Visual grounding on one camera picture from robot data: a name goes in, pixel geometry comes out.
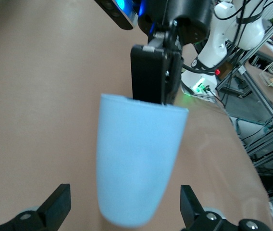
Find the brown table cover sheet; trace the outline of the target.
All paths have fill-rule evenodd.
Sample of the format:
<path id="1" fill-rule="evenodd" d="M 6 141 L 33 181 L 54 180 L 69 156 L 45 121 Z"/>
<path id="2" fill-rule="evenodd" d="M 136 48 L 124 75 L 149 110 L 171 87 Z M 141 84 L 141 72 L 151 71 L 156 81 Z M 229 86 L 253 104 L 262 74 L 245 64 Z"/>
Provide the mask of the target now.
<path id="1" fill-rule="evenodd" d="M 59 231 L 180 231 L 180 186 L 230 222 L 273 230 L 266 190 L 230 119 L 215 104 L 179 92 L 189 118 L 168 188 L 138 229 L 109 223 L 98 208 L 100 96 L 130 97 L 130 50 L 139 30 L 121 30 L 94 0 L 0 0 L 0 224 L 41 205 L 62 183 L 71 211 Z"/>

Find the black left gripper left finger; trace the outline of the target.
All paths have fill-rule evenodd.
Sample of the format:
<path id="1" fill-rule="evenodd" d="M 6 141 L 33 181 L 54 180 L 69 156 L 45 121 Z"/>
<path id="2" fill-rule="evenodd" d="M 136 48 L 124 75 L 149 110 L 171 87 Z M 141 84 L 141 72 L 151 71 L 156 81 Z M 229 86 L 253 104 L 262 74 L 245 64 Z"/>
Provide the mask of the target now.
<path id="1" fill-rule="evenodd" d="M 0 225 L 0 231 L 58 231 L 71 210 L 70 184 L 60 184 L 36 210 L 27 210 Z"/>

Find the aluminium frame shelving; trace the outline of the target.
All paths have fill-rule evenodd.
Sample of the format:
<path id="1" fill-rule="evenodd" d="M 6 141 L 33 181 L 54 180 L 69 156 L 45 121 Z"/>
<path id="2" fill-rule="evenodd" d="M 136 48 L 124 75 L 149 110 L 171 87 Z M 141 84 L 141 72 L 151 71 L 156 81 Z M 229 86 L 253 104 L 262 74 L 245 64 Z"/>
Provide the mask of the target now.
<path id="1" fill-rule="evenodd" d="M 260 78 L 273 62 L 272 10 L 265 12 L 263 25 L 261 43 L 231 59 L 235 69 L 219 83 L 218 92 L 273 205 L 273 87 Z"/>

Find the light blue plastic cup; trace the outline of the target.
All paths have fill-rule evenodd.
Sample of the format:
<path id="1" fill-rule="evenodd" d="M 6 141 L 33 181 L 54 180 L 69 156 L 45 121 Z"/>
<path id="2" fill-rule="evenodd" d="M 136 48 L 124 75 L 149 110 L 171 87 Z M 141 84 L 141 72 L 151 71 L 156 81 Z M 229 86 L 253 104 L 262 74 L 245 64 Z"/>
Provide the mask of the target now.
<path id="1" fill-rule="evenodd" d="M 102 94 L 96 179 L 101 214 L 138 228 L 155 214 L 171 177 L 189 111 Z"/>

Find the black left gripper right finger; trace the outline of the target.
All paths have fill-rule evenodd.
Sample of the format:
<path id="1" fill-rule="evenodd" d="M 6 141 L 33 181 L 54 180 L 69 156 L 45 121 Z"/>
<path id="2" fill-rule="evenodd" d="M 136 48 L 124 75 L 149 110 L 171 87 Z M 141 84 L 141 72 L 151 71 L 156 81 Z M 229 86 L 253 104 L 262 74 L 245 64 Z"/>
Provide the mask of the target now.
<path id="1" fill-rule="evenodd" d="M 185 224 L 181 231 L 271 231 L 255 219 L 242 219 L 234 225 L 216 212 L 205 211 L 189 185 L 181 185 L 180 212 Z"/>

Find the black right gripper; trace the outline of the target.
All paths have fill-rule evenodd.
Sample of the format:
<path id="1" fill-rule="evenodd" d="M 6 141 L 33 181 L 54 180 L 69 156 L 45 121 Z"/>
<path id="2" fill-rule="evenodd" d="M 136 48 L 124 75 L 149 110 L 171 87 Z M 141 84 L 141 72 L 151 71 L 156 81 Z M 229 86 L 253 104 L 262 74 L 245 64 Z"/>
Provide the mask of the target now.
<path id="1" fill-rule="evenodd" d="M 131 49 L 133 99 L 173 104 L 181 81 L 181 51 L 189 43 L 207 38 L 211 24 L 211 0 L 141 0 L 138 26 L 148 36 L 147 46 Z M 165 51 L 171 55 L 165 76 Z"/>

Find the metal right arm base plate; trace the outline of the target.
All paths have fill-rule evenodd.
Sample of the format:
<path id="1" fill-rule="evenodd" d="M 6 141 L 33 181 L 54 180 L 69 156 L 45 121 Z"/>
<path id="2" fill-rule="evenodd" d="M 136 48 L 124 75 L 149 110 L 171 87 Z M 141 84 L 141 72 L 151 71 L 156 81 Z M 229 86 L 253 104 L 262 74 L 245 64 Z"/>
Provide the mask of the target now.
<path id="1" fill-rule="evenodd" d="M 211 103 L 216 103 L 218 102 L 218 100 L 214 97 L 214 95 L 212 95 L 211 93 L 205 93 L 205 94 L 198 94 L 198 93 L 191 93 L 185 89 L 182 89 L 183 94 L 191 96 L 191 97 L 195 97 L 207 102 L 211 102 Z"/>

